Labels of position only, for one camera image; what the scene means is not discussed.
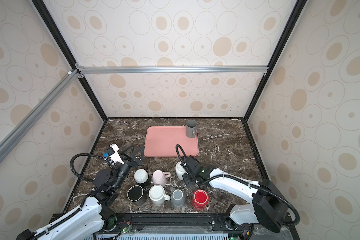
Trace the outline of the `white mug with handle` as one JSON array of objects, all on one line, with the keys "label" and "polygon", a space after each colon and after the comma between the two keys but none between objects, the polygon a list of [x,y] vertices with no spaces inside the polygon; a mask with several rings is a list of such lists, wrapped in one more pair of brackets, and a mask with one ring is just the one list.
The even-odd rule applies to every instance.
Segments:
[{"label": "white mug with handle", "polygon": [[184,178],[183,178],[183,175],[186,174],[187,172],[185,171],[185,169],[181,166],[181,162],[178,162],[176,164],[176,167],[175,167],[175,170],[176,170],[176,174],[178,176],[178,178],[183,181]]}]

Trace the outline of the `pale pink mug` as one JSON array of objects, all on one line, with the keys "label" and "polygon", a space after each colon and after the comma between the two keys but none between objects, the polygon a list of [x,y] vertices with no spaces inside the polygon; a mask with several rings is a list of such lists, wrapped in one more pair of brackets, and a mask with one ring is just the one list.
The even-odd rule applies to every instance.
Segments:
[{"label": "pale pink mug", "polygon": [[163,172],[161,170],[156,170],[153,173],[152,180],[154,185],[165,186],[167,183],[167,178],[171,176],[170,172]]}]

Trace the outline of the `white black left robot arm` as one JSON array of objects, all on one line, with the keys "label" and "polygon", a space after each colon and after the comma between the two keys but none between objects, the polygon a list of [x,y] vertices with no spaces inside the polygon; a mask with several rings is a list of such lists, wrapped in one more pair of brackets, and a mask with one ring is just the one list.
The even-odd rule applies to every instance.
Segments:
[{"label": "white black left robot arm", "polygon": [[[120,153],[118,146],[110,145],[102,156],[77,154],[71,158],[70,168],[80,180],[93,184],[93,189],[73,210],[54,222],[32,232],[29,229],[18,235],[19,240],[81,240],[100,230],[112,229],[116,225],[116,213],[110,209],[118,196],[118,190],[132,168],[137,169],[144,162],[144,146],[127,147]],[[98,158],[106,162],[108,169],[97,172],[94,179],[84,177],[74,167],[79,157]]]}]

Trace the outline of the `pink rectangular tray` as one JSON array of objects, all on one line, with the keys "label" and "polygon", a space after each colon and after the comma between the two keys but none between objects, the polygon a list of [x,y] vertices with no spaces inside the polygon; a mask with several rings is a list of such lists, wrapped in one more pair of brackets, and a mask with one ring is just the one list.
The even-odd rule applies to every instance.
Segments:
[{"label": "pink rectangular tray", "polygon": [[188,138],[186,127],[149,127],[147,130],[145,157],[177,157],[176,145],[179,144],[186,155],[199,154],[198,138]]}]

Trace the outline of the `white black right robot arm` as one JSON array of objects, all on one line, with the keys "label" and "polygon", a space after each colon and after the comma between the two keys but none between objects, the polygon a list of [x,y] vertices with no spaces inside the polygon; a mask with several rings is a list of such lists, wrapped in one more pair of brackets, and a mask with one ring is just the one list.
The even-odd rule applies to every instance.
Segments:
[{"label": "white black right robot arm", "polygon": [[179,156],[186,185],[208,186],[240,197],[248,205],[234,205],[228,211],[227,225],[261,224],[271,232],[282,226],[296,226],[301,218],[297,209],[285,199],[269,180],[249,181],[227,174],[211,165],[202,166],[193,156]]}]

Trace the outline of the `tall grey mug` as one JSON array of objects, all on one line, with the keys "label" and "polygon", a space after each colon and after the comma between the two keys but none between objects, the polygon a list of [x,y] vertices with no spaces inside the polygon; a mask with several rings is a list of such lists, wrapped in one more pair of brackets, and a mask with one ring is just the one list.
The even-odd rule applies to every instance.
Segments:
[{"label": "tall grey mug", "polygon": [[195,138],[197,135],[198,123],[195,120],[188,120],[186,122],[186,136],[188,138]]}]

